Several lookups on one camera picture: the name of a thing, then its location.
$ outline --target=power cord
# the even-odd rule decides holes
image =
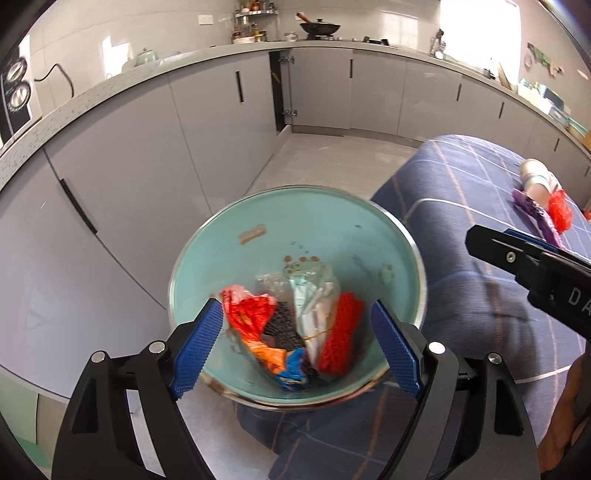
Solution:
[[[53,67],[51,67],[49,69],[49,72],[46,73],[46,75],[42,78],[42,79],[34,79],[36,82],[42,82],[43,80],[45,80],[47,77],[49,77],[49,74],[53,71],[54,68],[59,68],[60,71],[64,74],[64,77],[66,77],[66,80],[68,81],[68,83],[70,84],[70,90],[72,92],[72,98],[74,98],[74,83],[72,82],[72,79],[70,78],[70,76],[66,73],[66,71],[63,69],[63,67],[59,64],[59,63],[54,63]]]

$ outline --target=plastic bag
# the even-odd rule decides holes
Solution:
[[[322,262],[289,265],[285,273],[293,289],[297,333],[306,344],[310,364],[317,369],[335,323],[340,285],[332,267]]]
[[[222,291],[222,303],[228,322],[240,334],[244,345],[285,390],[300,391],[309,383],[303,347],[287,351],[272,348],[261,340],[277,307],[274,297],[256,296],[240,285],[233,285]]]
[[[262,275],[257,279],[262,289],[277,300],[277,308],[263,331],[263,341],[272,347],[295,350],[305,347],[296,331],[294,295],[290,281],[283,272]]]

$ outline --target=purple cloth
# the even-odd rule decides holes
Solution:
[[[546,213],[546,211],[525,192],[513,189],[512,195],[517,206],[530,217],[535,219],[544,240],[550,245],[564,249],[560,235],[556,231],[556,227],[554,226],[554,222],[552,221],[552,218],[550,218],[550,215],[548,215],[548,213]]]

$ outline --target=kettle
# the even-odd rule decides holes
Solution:
[[[144,48],[144,51],[140,53],[135,61],[135,66],[139,67],[144,63],[148,63],[149,61],[158,60],[158,53],[156,50],[148,50]]]

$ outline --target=clear plastic bag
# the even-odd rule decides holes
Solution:
[[[310,364],[316,369],[335,323],[340,284],[332,266],[322,262],[289,265],[285,274],[293,290],[297,333],[306,344]]]

